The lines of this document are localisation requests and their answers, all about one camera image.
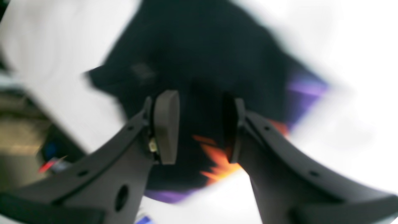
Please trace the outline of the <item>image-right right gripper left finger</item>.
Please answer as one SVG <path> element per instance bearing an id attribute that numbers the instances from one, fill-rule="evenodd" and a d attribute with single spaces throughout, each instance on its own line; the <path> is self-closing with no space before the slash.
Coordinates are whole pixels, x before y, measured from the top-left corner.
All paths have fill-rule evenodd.
<path id="1" fill-rule="evenodd" d="M 133 224 L 154 164 L 177 158 L 179 94 L 148 97 L 107 143 L 64 171 L 1 194 L 1 216 L 21 224 Z"/>

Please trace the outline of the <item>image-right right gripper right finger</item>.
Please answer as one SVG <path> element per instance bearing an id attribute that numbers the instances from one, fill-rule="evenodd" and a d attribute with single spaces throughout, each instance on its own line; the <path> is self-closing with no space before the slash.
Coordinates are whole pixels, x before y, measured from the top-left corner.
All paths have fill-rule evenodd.
<path id="1" fill-rule="evenodd" d="M 293 146 L 243 99 L 223 97 L 224 146 L 249 175 L 264 224 L 390 224 L 395 194 L 324 167 Z"/>

